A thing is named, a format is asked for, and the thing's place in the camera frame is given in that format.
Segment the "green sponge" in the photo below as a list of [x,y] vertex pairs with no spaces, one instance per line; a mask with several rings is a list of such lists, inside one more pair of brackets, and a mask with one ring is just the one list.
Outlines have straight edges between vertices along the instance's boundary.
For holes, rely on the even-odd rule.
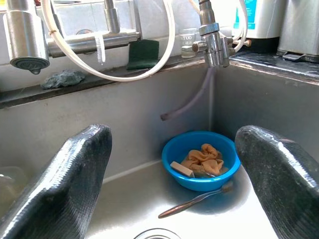
[[141,40],[130,44],[127,70],[152,68],[159,61],[158,41]]

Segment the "white tube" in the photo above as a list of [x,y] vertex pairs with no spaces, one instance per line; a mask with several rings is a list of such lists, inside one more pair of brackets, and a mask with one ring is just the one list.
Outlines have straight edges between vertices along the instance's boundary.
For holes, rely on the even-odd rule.
[[164,5],[165,5],[165,10],[167,12],[167,18],[168,18],[168,26],[169,26],[169,35],[168,35],[168,44],[166,51],[163,55],[163,57],[160,59],[160,61],[150,70],[146,71],[145,73],[134,76],[134,77],[114,77],[114,76],[108,76],[104,75],[90,66],[88,66],[85,62],[83,62],[71,49],[71,47],[67,44],[67,42],[63,39],[61,36],[60,32],[57,29],[57,26],[55,24],[51,6],[50,6],[50,0],[42,0],[41,1],[41,7],[42,7],[42,13],[43,17],[46,23],[47,28],[49,29],[49,33],[57,46],[63,51],[63,53],[68,56],[76,65],[84,69],[85,71],[101,77],[103,79],[111,80],[111,81],[119,81],[119,82],[128,82],[128,81],[136,81],[140,80],[146,77],[151,76],[152,74],[156,73],[159,69],[161,69],[168,58],[170,57],[171,51],[174,46],[174,41],[175,41],[175,20],[174,20],[174,15],[173,15],[173,10],[171,6],[171,0],[163,0]]
[[233,36],[233,41],[237,41],[243,34],[243,29],[241,29],[240,33],[237,36]]
[[243,30],[243,35],[239,41],[239,44],[235,47],[235,52],[238,52],[242,46],[244,45],[244,42],[246,41],[246,36],[247,36],[247,31],[248,31],[248,16],[247,16],[247,10],[246,10],[246,5],[244,0],[239,0],[240,8],[242,11],[242,14],[244,15],[244,30]]
[[165,121],[165,120],[170,120],[170,119],[176,118],[177,116],[181,115],[185,111],[189,110],[204,93],[204,90],[206,89],[208,83],[210,82],[210,80],[212,79],[212,76],[214,75],[214,70],[215,70],[215,68],[208,68],[207,69],[205,79],[203,80],[199,91],[196,93],[196,95],[188,103],[186,103],[184,106],[180,107],[177,110],[171,111],[171,112],[166,113],[166,114],[162,114],[160,116],[161,120]]

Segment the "water filter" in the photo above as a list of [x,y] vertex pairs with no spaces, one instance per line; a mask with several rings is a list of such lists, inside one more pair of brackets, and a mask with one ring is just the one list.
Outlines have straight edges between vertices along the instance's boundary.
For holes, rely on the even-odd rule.
[[[276,51],[284,19],[286,0],[245,0],[248,31],[251,49],[255,52]],[[233,24],[232,35],[238,35],[242,29],[239,9]]]

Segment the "window sill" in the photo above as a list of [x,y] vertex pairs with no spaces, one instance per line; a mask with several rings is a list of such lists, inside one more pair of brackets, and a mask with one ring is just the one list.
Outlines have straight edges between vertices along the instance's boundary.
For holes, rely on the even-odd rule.
[[[165,72],[165,71],[173,71],[178,70],[184,67],[196,67],[196,66],[202,66],[205,64],[204,58],[201,54],[194,58],[185,59],[181,58],[181,56],[173,56],[170,57],[166,65],[158,71],[159,72]],[[105,71],[103,73],[111,76],[118,76],[118,77],[130,77],[139,75],[146,70],[134,70],[134,71],[128,71],[125,67],[119,67],[114,68],[108,71]],[[63,88],[57,88],[57,89],[50,89],[50,90],[44,90],[41,88],[40,85],[26,87],[22,89],[12,90],[12,91],[6,91],[0,93],[0,109],[3,108],[9,108],[25,103],[30,103],[33,101],[39,101],[55,96],[65,95],[77,91],[82,91],[94,87],[104,86],[108,84],[115,83],[114,81],[109,81],[105,79],[98,78],[93,75],[88,75],[84,81],[79,83],[75,86],[70,87],[63,87]]]

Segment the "orange cloth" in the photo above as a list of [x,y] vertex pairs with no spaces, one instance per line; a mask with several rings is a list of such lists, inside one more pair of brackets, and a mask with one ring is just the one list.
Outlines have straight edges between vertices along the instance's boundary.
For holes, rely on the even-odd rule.
[[193,170],[197,176],[218,176],[223,164],[222,154],[208,143],[201,146],[201,151],[191,150],[181,163],[186,168]]

